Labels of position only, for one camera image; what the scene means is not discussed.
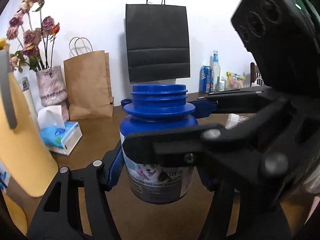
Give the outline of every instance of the blue tissue packaging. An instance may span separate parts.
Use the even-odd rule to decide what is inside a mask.
[[[64,124],[65,128],[44,128],[39,131],[39,135],[49,151],[69,156],[82,137],[82,132],[78,122],[65,122]]]

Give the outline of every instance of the wooden table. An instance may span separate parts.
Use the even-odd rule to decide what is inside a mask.
[[[190,94],[188,100],[195,100],[198,93]],[[119,125],[126,113],[121,106],[114,108],[112,118],[80,120],[83,137],[70,156],[54,154],[59,167],[70,169],[86,167],[101,159],[112,150],[119,140]],[[228,115],[212,114],[199,119],[199,124],[218,122],[225,125]],[[31,198],[11,179],[8,195],[24,210],[28,224],[37,208],[40,198]],[[181,200],[168,205],[152,205],[136,198],[130,191],[125,169],[118,185],[107,192],[107,199],[122,240],[131,239],[197,239],[206,218],[213,193],[202,186],[195,171],[190,191]],[[282,202],[282,207],[293,233],[304,224],[312,205],[313,197],[291,195]],[[84,190],[79,189],[79,202],[84,232],[91,234],[85,209]],[[239,200],[234,201],[228,234],[235,232],[239,211]]]

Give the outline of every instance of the dog picture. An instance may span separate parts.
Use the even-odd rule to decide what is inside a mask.
[[[144,181],[164,183],[171,181],[169,175],[157,164],[141,164],[139,173],[143,176]]]

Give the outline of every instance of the blue can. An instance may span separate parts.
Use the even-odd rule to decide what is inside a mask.
[[[132,103],[124,106],[129,114],[120,125],[120,138],[133,132],[148,132],[198,125],[191,113],[195,106],[186,103],[185,85],[134,85]],[[152,204],[168,204],[182,198],[190,189],[194,167],[162,167],[135,163],[123,152],[131,191]]]
[[[210,93],[212,71],[210,66],[202,66],[200,75],[200,92]]]

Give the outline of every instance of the gray strap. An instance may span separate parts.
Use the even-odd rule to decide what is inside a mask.
[[[0,92],[2,96],[2,102],[4,107],[4,113],[7,117],[7,121],[10,129],[17,127],[17,119],[14,113],[14,108],[10,93],[10,84],[8,73],[11,72],[9,63],[9,52],[0,50]]]

